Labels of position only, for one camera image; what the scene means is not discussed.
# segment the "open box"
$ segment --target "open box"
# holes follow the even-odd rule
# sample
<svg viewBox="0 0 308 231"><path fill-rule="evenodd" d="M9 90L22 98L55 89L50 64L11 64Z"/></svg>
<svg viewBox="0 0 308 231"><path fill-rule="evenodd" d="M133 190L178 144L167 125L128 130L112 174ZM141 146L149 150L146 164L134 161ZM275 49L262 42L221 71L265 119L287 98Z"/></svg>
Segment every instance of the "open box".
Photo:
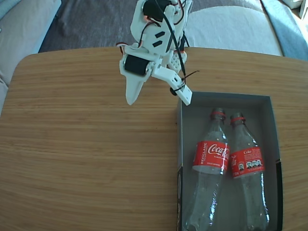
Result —
<svg viewBox="0 0 308 231"><path fill-rule="evenodd" d="M194 92L192 102L178 106L178 230L184 231L187 219L185 211L197 181L197 172L192 170L196 144L209 122L214 107L225 109L225 132L232 143L230 116L242 112L246 125L258 142L265 162L265 198L269 211L268 231L282 230L282 169L274 112L269 96L231 93ZM242 231L245 221L245 203L240 180L233 179L231 168L222 184L221 194L211 231Z"/></svg>

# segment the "coca-cola logo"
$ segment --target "coca-cola logo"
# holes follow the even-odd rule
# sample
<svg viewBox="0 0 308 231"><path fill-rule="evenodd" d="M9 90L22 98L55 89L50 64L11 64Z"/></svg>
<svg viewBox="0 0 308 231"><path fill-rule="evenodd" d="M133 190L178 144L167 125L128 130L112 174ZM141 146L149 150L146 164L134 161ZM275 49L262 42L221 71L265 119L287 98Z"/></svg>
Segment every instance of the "coca-cola logo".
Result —
<svg viewBox="0 0 308 231"><path fill-rule="evenodd" d="M229 149L226 147L217 147L217 144L212 144L207 151L209 154L216 154L216 155L221 155L225 159L228 159L229 157Z"/></svg>

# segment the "coca-cola bottle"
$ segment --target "coca-cola bottle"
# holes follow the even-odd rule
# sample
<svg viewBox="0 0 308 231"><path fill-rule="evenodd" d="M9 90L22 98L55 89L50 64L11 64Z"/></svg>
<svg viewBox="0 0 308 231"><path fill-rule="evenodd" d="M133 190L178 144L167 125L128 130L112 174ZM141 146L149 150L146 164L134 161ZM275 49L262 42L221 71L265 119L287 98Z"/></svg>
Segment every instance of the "coca-cola bottle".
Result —
<svg viewBox="0 0 308 231"><path fill-rule="evenodd" d="M186 212L184 224L187 231L206 231L214 221L223 175L227 171L229 147L224 132L225 112L215 108L205 135L197 144L193 170L197 172L197 185Z"/></svg>
<svg viewBox="0 0 308 231"><path fill-rule="evenodd" d="M269 214L264 195L264 162L261 150L245 125L242 113L231 116L234 142L231 145L231 166L234 178L241 181L246 204L246 231L264 231Z"/></svg>

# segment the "nutrition label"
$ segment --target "nutrition label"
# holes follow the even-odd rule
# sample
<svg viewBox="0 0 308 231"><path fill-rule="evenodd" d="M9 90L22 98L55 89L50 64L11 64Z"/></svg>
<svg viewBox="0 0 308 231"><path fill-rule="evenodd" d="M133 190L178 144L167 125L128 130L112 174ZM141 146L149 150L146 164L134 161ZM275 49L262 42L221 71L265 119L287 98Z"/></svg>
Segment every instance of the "nutrition label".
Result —
<svg viewBox="0 0 308 231"><path fill-rule="evenodd" d="M259 147L247 148L231 154L233 177L264 171L264 162Z"/></svg>

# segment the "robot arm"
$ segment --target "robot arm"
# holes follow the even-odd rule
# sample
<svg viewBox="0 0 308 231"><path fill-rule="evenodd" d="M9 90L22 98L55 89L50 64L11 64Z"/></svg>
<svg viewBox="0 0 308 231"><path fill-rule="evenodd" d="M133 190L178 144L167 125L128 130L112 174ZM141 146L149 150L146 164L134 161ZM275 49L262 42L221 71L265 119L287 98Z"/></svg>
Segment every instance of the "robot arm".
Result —
<svg viewBox="0 0 308 231"><path fill-rule="evenodd" d="M139 43L131 46L118 44L120 47L125 45L121 48L120 72L127 79L126 99L129 105L136 101L150 76L167 82L173 93L186 105L190 104L192 92L178 73L183 66L180 58L182 64L187 60L183 36L191 5L191 0L138 1L130 29ZM175 39L177 44L182 43L180 54Z"/></svg>

